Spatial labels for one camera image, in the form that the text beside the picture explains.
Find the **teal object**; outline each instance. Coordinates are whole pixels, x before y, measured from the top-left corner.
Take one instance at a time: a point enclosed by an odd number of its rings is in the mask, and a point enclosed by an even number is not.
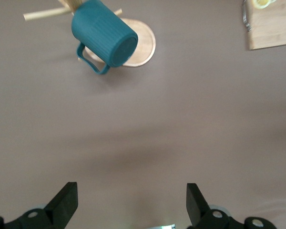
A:
[[[72,33],[81,43],[77,55],[84,60],[97,74],[105,74],[110,67],[123,65],[133,54],[138,35],[100,0],[84,2],[74,13]],[[87,46],[105,62],[99,70],[83,56]]]

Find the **wooden disc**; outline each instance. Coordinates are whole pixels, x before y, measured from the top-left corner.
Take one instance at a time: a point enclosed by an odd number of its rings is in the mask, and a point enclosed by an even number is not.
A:
[[[138,35],[138,44],[137,47],[123,66],[127,67],[139,67],[147,63],[154,54],[156,48],[156,39],[153,31],[149,28],[148,25],[142,21],[134,19],[121,18],[130,28],[132,28]],[[103,62],[97,55],[95,55],[90,49],[85,48],[88,55],[98,61]]]

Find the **yellow fruit slice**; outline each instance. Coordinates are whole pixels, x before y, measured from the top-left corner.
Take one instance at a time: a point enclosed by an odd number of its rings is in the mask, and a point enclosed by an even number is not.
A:
[[[272,2],[272,0],[252,0],[253,6],[257,9],[266,8]]]

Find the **lemon slice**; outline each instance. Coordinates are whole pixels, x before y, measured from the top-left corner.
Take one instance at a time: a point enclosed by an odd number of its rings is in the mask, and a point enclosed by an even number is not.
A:
[[[264,9],[269,6],[270,3],[274,2],[273,0],[252,0],[252,3],[257,9]]]

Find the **cutting board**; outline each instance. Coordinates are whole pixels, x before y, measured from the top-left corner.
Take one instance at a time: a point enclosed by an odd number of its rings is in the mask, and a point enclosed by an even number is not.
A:
[[[248,32],[251,50],[286,45],[286,0],[277,0],[262,10],[247,0],[246,11],[252,27]]]

